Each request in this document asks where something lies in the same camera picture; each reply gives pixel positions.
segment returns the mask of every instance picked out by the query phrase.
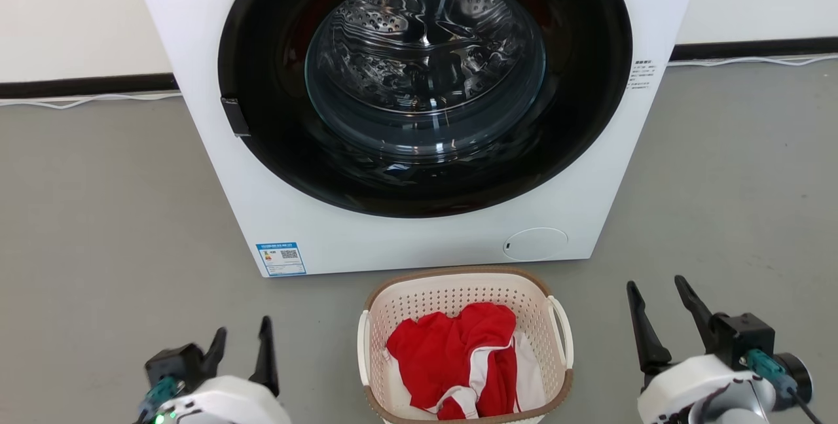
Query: red clothing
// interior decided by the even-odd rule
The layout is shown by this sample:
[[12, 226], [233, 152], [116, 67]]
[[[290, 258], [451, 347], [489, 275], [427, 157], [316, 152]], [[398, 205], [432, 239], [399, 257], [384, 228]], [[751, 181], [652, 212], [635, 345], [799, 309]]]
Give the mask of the red clothing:
[[509, 308], [471, 304], [457, 317], [404, 320], [387, 350], [399, 362], [411, 406], [440, 420], [503, 415], [515, 411], [514, 332]]

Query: blue label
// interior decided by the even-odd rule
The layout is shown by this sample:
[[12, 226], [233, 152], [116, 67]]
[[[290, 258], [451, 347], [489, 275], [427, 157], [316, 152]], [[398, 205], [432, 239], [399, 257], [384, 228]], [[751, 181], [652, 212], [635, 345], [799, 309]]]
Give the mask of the blue label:
[[306, 266], [302, 263], [296, 242], [257, 244], [257, 251], [269, 277], [306, 275]]

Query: black door rim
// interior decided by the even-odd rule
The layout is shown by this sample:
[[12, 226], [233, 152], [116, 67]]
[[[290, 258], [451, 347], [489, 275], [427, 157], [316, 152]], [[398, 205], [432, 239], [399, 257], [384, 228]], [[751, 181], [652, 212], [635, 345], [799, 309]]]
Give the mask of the black door rim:
[[234, 103], [225, 108], [243, 143], [270, 171], [342, 209], [428, 218], [525, 194], [590, 147], [628, 82], [632, 37], [623, 0], [516, 0], [547, 47], [547, 76], [532, 111], [480, 153], [419, 161], [394, 175], [388, 170], [402, 161], [375, 160], [348, 144], [308, 99], [308, 47], [341, 1], [236, 0], [219, 47], [219, 87]]

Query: gray floor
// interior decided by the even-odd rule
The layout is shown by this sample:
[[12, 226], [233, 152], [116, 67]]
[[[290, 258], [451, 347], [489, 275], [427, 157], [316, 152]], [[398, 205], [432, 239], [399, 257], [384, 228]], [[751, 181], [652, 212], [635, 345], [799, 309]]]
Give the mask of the gray floor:
[[[570, 315], [577, 381], [544, 422], [639, 422], [625, 282], [676, 358], [702, 353], [672, 277], [752, 311], [838, 422], [838, 63], [671, 69], [594, 257], [528, 266]], [[183, 102], [0, 108], [0, 421], [128, 423], [163, 347], [230, 329], [251, 373], [273, 316], [295, 424], [372, 423], [357, 317], [394, 272], [259, 277]], [[775, 422], [804, 422], [801, 412]]]

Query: white washing machine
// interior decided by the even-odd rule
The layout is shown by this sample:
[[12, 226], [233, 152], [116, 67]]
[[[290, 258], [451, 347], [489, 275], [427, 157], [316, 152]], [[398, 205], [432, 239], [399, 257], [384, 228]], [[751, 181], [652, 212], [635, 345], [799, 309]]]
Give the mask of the white washing machine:
[[146, 0], [265, 277], [590, 257], [689, 0]]

